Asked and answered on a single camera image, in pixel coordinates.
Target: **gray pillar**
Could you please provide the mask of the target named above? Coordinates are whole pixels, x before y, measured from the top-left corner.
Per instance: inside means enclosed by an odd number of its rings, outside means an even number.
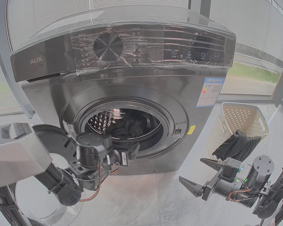
[[[201,0],[200,14],[209,18],[211,0]]]
[[[200,5],[203,0],[191,0],[191,11],[200,13]]]

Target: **orange cable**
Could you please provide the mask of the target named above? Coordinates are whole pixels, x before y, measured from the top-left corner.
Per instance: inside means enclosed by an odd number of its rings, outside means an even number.
[[[228,199],[229,199],[231,202],[240,202],[240,201],[242,201],[242,199],[232,200],[232,199],[231,199],[231,195],[234,194],[234,193],[239,193],[239,192],[249,192],[250,190],[251,190],[251,189],[231,192],[231,193],[229,194],[229,196],[228,196]]]

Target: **laundry basket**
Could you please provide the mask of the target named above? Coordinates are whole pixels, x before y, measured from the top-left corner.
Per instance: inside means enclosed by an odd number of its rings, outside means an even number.
[[[245,133],[247,137],[261,136],[261,141],[269,134],[266,119],[257,106],[224,102],[207,138],[211,159],[215,159],[212,153],[237,129]]]

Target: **barcode label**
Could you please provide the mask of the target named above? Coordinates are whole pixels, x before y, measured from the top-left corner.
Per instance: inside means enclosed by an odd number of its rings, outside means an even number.
[[[122,152],[122,163],[124,166],[127,165],[127,157],[125,152]]]
[[[220,91],[221,85],[213,85],[211,92],[212,93],[218,93]]]

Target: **warning sticker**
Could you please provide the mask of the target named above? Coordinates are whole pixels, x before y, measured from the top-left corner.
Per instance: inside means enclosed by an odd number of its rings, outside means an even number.
[[[196,107],[214,106],[225,78],[205,78]]]
[[[190,130],[189,130],[189,132],[187,133],[187,135],[191,135],[191,134],[193,133],[195,127],[196,127],[195,125],[192,125],[192,126],[190,127]]]

